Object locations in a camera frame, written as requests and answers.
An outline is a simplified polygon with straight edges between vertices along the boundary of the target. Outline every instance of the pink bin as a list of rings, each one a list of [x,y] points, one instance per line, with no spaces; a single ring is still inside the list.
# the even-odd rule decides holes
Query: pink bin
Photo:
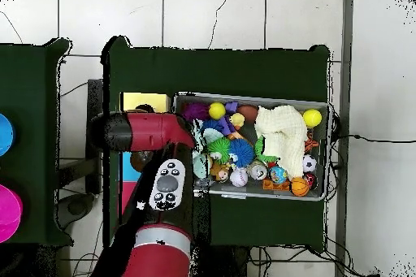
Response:
[[[0,185],[0,243],[10,239],[17,231],[23,212],[20,197]]]

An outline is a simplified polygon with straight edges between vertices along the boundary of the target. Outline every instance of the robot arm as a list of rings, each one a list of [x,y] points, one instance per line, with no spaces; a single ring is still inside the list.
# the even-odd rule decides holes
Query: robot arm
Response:
[[[93,119],[89,134],[97,147],[155,151],[133,191],[127,222],[91,277],[189,277],[194,140],[185,121],[173,114],[114,112]]]

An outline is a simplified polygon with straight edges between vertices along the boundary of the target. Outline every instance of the gray plastic bin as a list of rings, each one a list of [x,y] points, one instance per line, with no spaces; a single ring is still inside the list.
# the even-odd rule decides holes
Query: gray plastic bin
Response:
[[[318,187],[310,190],[306,196],[297,197],[289,191],[264,190],[261,180],[253,180],[249,177],[246,186],[237,188],[227,181],[225,183],[215,183],[209,188],[210,194],[219,194],[223,197],[234,197],[245,199],[247,197],[267,197],[279,199],[291,199],[296,201],[320,201],[327,194],[327,182],[329,178],[329,158],[331,149],[331,132],[332,132],[332,108],[325,102],[301,102],[296,100],[284,99],[265,99],[260,97],[232,97],[218,94],[207,93],[187,93],[179,92],[173,98],[172,112],[180,114],[180,108],[185,103],[202,102],[211,104],[212,102],[238,102],[240,105],[263,106],[272,109],[276,106],[291,105],[300,112],[308,109],[319,110],[323,119],[320,125],[314,128],[314,140],[319,142],[319,147],[311,151],[311,155],[317,160],[315,174],[318,179]],[[206,189],[194,187],[196,194]]]

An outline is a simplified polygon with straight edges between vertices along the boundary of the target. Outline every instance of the blue bin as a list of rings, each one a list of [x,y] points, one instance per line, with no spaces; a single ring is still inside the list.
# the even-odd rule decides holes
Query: blue bin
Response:
[[[0,157],[10,149],[14,139],[15,132],[10,120],[0,114]]]

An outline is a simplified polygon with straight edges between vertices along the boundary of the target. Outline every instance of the green panel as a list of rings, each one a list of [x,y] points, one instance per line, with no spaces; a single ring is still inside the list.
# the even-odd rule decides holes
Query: green panel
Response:
[[[54,217],[57,188],[57,66],[69,41],[43,46],[0,45],[0,112],[16,141],[0,157],[0,184],[22,199],[24,213],[10,243],[69,245]]]
[[[329,50],[179,50],[132,48],[114,37],[103,50],[110,64],[110,109],[120,92],[230,94],[327,101]],[[111,183],[117,165],[110,165]],[[324,203],[311,201],[226,199],[213,196],[213,245],[310,244],[323,250]],[[110,204],[111,222],[116,202]]]

